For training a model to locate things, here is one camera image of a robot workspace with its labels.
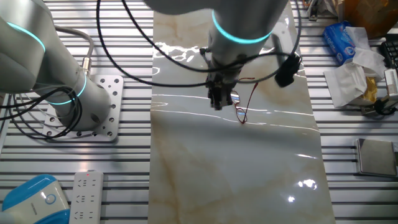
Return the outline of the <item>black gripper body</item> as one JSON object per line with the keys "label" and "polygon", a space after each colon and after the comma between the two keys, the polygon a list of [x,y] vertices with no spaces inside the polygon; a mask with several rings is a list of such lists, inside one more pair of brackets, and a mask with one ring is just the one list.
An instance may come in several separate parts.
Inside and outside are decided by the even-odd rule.
{"label": "black gripper body", "polygon": [[208,82],[208,84],[206,84],[208,95],[212,95],[217,88],[228,85],[235,86],[242,69],[242,65],[234,65],[231,68],[218,72],[208,72],[206,78],[206,82]]}

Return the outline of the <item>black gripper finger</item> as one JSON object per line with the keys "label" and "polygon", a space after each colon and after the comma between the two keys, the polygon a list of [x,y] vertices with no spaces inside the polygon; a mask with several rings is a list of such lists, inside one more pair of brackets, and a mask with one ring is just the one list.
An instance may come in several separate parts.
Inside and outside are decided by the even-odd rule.
{"label": "black gripper finger", "polygon": [[220,99],[218,110],[222,110],[225,106],[231,106],[233,101],[231,99],[231,91],[229,88],[222,88],[220,90]]}
{"label": "black gripper finger", "polygon": [[216,99],[216,93],[215,90],[212,88],[208,89],[208,98],[210,99],[210,105],[212,108],[216,108],[217,107],[217,99]]}

